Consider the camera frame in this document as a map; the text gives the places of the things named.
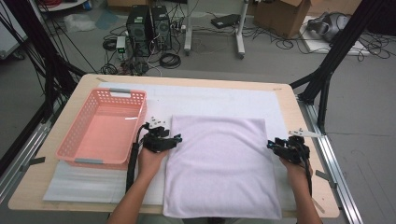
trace cardboard box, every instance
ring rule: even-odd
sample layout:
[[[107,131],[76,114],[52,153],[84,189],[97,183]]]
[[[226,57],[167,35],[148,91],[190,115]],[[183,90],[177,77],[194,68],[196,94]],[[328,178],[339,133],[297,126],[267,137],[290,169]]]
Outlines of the cardboard box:
[[[326,0],[309,8],[308,15],[320,16],[325,11],[352,15],[360,3],[361,0]]]
[[[260,2],[254,15],[254,23],[284,38],[297,35],[311,5],[320,0],[276,0]]]

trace basket handle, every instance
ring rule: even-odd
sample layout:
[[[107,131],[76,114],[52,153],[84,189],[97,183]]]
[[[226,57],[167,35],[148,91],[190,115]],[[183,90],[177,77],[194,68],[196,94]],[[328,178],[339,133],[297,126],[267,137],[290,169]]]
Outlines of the basket handle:
[[[86,159],[86,158],[75,158],[74,162],[91,163],[91,164],[103,164],[102,160]]]
[[[117,89],[117,88],[110,88],[110,92],[116,92],[116,93],[131,93],[131,90],[126,90],[126,89]]]

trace cable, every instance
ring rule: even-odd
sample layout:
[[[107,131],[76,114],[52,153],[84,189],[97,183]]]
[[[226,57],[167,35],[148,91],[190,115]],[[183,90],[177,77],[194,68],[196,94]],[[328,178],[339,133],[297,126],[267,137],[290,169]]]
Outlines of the cable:
[[[175,69],[181,65],[180,57],[173,53],[165,53],[160,58],[160,66],[167,69]]]

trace pink plastic basket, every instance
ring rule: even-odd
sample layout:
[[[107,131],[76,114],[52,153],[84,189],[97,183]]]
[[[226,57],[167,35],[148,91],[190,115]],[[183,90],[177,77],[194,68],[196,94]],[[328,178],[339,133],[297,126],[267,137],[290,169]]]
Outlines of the pink plastic basket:
[[[91,90],[56,157],[73,166],[126,170],[146,111],[144,91]]]

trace hand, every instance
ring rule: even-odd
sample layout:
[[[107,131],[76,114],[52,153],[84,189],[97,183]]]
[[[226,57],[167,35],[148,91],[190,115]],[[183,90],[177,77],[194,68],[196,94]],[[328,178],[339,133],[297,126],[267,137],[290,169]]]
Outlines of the hand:
[[[157,174],[161,161],[167,154],[168,150],[155,153],[143,147],[138,157],[139,175],[137,177],[151,180]]]
[[[286,169],[288,170],[288,179],[291,188],[293,190],[304,190],[309,193],[309,187],[308,187],[308,182],[306,181],[304,165],[302,163],[293,164],[280,157],[279,159],[283,163],[283,165],[286,166]],[[308,165],[309,165],[309,173],[312,176],[313,172],[312,172],[311,164],[309,164],[309,161],[308,161]]]

